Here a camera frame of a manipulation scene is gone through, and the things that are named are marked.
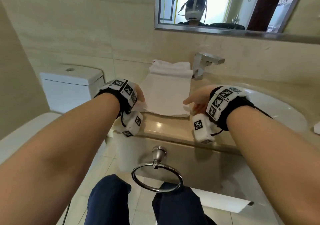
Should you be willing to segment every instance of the mirror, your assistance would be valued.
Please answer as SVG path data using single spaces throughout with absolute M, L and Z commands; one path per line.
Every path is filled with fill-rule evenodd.
M 156 0 L 155 28 L 320 43 L 287 30 L 299 0 Z

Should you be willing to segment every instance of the silver mirror frame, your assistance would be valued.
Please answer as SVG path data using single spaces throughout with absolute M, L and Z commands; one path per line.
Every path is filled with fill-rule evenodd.
M 293 2 L 291 3 L 291 6 L 279 30 L 283 31 L 283 29 L 285 28 L 290 18 L 290 15 L 293 12 L 298 1 L 299 0 L 293 0 Z M 205 27 L 190 26 L 190 25 L 160 23 L 159 22 L 160 0 L 155 0 L 154 9 L 155 9 L 154 27 L 156 30 L 183 31 L 183 32 L 193 32 L 193 33 L 205 33 L 205 34 L 209 33 L 209 34 L 215 34 L 220 36 L 248 37 L 253 39 L 320 44 L 320 36 L 292 35 L 292 34 L 286 34 L 286 33 L 256 32 L 256 31 L 221 29 L 221 28 L 214 29 L 214 28 L 205 28 Z

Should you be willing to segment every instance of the chrome faucet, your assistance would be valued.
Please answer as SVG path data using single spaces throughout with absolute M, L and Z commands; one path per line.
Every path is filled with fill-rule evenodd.
M 196 53 L 193 60 L 193 78 L 202 79 L 203 71 L 206 66 L 214 63 L 215 65 L 223 64 L 226 59 L 208 53 Z

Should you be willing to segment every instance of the person's right arm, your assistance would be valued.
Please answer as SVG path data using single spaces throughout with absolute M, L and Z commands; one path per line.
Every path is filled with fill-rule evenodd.
M 216 86 L 184 101 L 203 112 Z M 229 132 L 285 224 L 320 224 L 320 151 L 258 110 L 243 106 L 227 118 Z

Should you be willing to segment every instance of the dark brown door frame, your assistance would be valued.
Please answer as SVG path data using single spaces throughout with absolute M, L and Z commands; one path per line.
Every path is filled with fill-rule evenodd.
M 258 0 L 247 30 L 266 32 L 279 0 Z

